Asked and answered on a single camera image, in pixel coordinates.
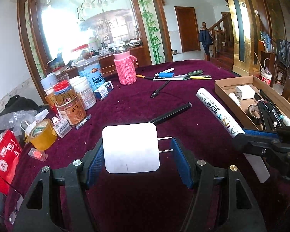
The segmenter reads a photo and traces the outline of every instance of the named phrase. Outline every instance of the burgundy velvet tablecloth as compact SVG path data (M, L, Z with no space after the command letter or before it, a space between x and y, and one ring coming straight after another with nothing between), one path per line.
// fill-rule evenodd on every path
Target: burgundy velvet tablecloth
M153 76L172 67L176 75L203 69L204 74L211 75L213 80L171 81L156 98L151 99L150 95L164 81L138 78L136 83L123 86L116 75L107 78L106 81L112 81L114 90L104 101L98 101L87 111L92 115L90 121L78 131L73 128L65 138L57 138L46 151L48 159L45 162L30 158L27 155L30 147L26 147L12 185L25 195L43 166L58 169L75 159L81 159L86 151L94 148L104 127L146 122L191 102L191 109L157 126L158 137L179 138L186 148L194 152L196 158L204 159L213 166L227 168L237 165L260 205L267 227L272 227L290 199L290 188L272 175L264 184L260 184L245 157L233 150L231 136L196 97L198 89L204 87L229 110L215 94L214 83L215 80L233 75L201 60L146 66L136 70L137 74ZM169 149L169 144L170 140L159 141L159 149ZM181 227L192 191L182 184L172 153L162 153L160 168L151 173L109 174L104 167L97 184L87 191L87 197L101 232L175 232ZM13 210L11 199L10 191L6 201L6 217ZM69 224L64 194L62 210ZM9 231L12 230L11 225L7 227Z

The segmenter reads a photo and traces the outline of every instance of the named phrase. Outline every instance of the black tape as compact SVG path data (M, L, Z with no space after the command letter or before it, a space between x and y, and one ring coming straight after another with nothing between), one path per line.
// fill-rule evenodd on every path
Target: black tape
M262 124L259 108L256 104L252 104L248 107L248 117L255 125Z

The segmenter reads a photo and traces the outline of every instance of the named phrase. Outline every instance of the blue label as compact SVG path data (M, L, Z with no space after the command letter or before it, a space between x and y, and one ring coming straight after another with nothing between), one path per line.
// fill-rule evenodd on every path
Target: blue label
M86 77L93 91L98 89L105 81L99 64L89 65L83 71L79 71L81 77Z

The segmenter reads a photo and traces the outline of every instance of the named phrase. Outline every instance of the red lid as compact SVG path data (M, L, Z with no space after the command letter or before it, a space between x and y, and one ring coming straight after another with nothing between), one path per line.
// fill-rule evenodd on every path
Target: red lid
M64 80L64 81L61 81L61 82L55 84L54 87L53 87L53 90L54 91L60 91L60 90L63 90L65 88L69 87L69 86L70 86L69 81L68 80Z
M79 50L84 49L84 48L89 48L89 45L88 44L84 44L84 45L82 45L80 47L77 47L77 48L71 50L71 52L79 51Z

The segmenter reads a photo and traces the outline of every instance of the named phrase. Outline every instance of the staircase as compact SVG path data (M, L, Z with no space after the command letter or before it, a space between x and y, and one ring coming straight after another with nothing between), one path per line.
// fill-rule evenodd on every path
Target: staircase
M227 13L207 30L213 38L213 57L208 56L207 60L214 63L216 66L231 72L234 64L234 42L231 13Z

